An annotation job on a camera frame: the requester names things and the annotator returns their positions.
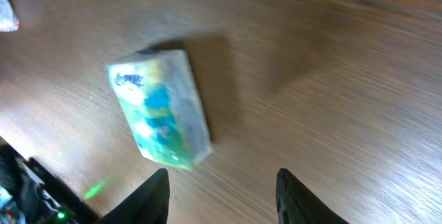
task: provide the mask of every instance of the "white object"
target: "white object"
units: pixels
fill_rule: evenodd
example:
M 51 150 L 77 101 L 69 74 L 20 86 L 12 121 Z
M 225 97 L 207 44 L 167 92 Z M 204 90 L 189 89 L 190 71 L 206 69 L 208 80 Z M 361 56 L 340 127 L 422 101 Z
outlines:
M 5 188 L 0 187 L 0 209 L 2 209 L 11 199 L 12 196 L 9 195 L 9 192 Z
M 18 28 L 19 20 L 9 0 L 0 0 L 0 32 L 16 31 Z

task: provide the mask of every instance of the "table surface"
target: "table surface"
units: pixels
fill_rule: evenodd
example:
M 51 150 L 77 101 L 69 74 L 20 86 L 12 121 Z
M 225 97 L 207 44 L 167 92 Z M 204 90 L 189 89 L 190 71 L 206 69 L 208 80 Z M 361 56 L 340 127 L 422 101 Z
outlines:
M 351 223 L 442 219 L 442 0 L 11 0 L 0 136 L 100 214 L 157 168 L 106 64 L 189 53 L 214 152 L 169 168 L 170 223 L 277 223 L 288 168 Z

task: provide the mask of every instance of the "plastic packaging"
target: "plastic packaging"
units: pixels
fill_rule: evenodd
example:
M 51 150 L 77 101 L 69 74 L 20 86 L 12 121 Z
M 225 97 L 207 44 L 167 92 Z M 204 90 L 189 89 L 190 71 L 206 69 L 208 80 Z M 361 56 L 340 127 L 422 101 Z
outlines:
M 0 186 L 0 223 L 26 224 L 25 215 L 2 186 Z
M 109 65 L 108 76 L 144 157 L 190 169 L 211 153 L 183 50 L 140 51 Z
M 9 0 L 0 0 L 0 32 L 16 31 L 18 28 L 19 20 Z

